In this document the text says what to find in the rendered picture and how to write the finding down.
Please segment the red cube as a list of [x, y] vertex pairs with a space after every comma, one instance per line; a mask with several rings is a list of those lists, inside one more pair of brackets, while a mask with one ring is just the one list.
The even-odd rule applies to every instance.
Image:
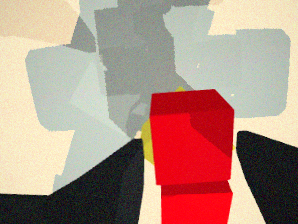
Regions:
[[230, 180], [234, 111], [216, 91], [154, 93], [150, 128], [157, 185]]
[[227, 224], [231, 190], [227, 181], [161, 185], [161, 224]]

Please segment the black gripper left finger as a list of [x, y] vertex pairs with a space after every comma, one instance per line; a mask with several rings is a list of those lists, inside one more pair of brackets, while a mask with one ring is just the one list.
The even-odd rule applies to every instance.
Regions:
[[0, 193], [0, 224], [138, 224], [144, 183], [140, 137], [52, 194]]

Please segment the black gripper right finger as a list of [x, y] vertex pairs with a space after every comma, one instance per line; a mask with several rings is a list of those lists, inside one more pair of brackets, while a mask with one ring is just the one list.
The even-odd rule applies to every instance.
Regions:
[[238, 131], [235, 149], [265, 224], [298, 224], [298, 147]]

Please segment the yellow cube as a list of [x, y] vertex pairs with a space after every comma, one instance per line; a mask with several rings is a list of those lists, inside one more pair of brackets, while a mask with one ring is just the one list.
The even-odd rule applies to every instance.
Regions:
[[[185, 92], [182, 87], [178, 88], [176, 92]], [[142, 124], [141, 139], [144, 141], [144, 155], [145, 160], [154, 165], [153, 143], [152, 143], [152, 128], [150, 128], [150, 117]]]

